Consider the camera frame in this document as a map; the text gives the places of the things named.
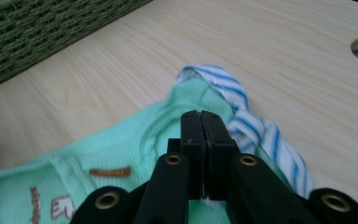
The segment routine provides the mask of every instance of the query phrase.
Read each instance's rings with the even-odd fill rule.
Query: striped cloth
[[[281,137],[276,124],[249,112],[248,97],[242,85],[225,69],[214,65],[190,65],[183,68],[177,83],[201,75],[230,104],[235,116],[227,129],[243,153],[264,150],[281,169],[292,190],[308,198],[312,182],[307,166],[298,152]]]

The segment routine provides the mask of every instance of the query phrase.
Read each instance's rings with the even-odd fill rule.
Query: green cloth
[[[0,224],[69,223],[52,216],[56,199],[70,196],[75,208],[97,188],[131,191],[147,181],[169,138],[180,137],[180,117],[189,110],[208,110],[228,123],[231,107],[202,77],[175,85],[167,99],[120,123],[29,163],[0,171]],[[126,177],[95,177],[90,169],[131,166]],[[189,223],[228,222],[224,209],[192,202]]]

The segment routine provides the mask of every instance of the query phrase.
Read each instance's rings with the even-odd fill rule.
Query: wooden table
[[[316,188],[358,202],[358,3],[155,0],[0,85],[0,169],[161,101],[184,65],[225,67]]]

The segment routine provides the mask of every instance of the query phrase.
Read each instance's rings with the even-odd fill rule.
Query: screw hole
[[[177,165],[182,162],[182,158],[179,156],[169,156],[165,158],[165,162],[169,165]]]
[[[337,195],[324,194],[322,196],[322,201],[324,202],[324,204],[338,212],[344,213],[351,211],[350,204],[341,197],[338,197]]]
[[[110,191],[100,195],[95,200],[95,206],[99,209],[104,210],[116,206],[119,201],[120,195],[115,191]]]
[[[244,165],[256,165],[257,164],[257,160],[250,156],[240,157],[240,162]]]

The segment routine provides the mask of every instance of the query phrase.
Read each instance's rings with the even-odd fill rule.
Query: woven texture
[[[0,83],[150,1],[11,1],[0,8]]]

